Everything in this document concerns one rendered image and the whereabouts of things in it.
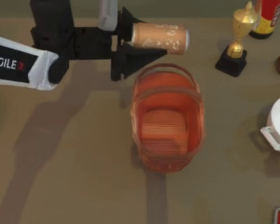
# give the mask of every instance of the gold trophy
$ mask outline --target gold trophy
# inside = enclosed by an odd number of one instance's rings
[[[222,53],[216,68],[233,77],[238,77],[247,64],[247,51],[244,49],[241,39],[252,30],[258,15],[252,2],[249,1],[244,9],[239,9],[233,14],[234,40]]]

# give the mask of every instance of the red can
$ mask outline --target red can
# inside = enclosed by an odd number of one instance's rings
[[[250,35],[266,39],[272,35],[280,15],[280,0],[256,0],[255,11],[259,15]]]

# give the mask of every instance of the table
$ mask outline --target table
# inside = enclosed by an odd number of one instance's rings
[[[238,78],[216,69],[230,18],[145,19],[191,31],[184,56],[205,104],[203,148],[182,172],[143,170],[131,136],[135,75],[110,80],[110,61],[71,62],[48,92],[0,86],[0,224],[271,224],[280,206],[280,155],[260,136],[280,97],[280,21],[247,37]],[[0,35],[31,45],[32,19],[0,18]],[[76,19],[76,26],[95,26]]]

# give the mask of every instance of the agilex logo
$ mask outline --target agilex logo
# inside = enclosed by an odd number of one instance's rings
[[[22,61],[13,60],[10,58],[0,57],[0,67],[5,69],[24,71],[25,63]]]
[[[0,79],[29,83],[37,56],[0,45]]]

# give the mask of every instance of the white handle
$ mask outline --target white handle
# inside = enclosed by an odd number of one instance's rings
[[[263,127],[261,128],[261,133],[266,138],[266,140],[270,143],[270,145],[276,150],[280,151],[280,143],[274,138],[272,134],[276,133],[272,127]]]

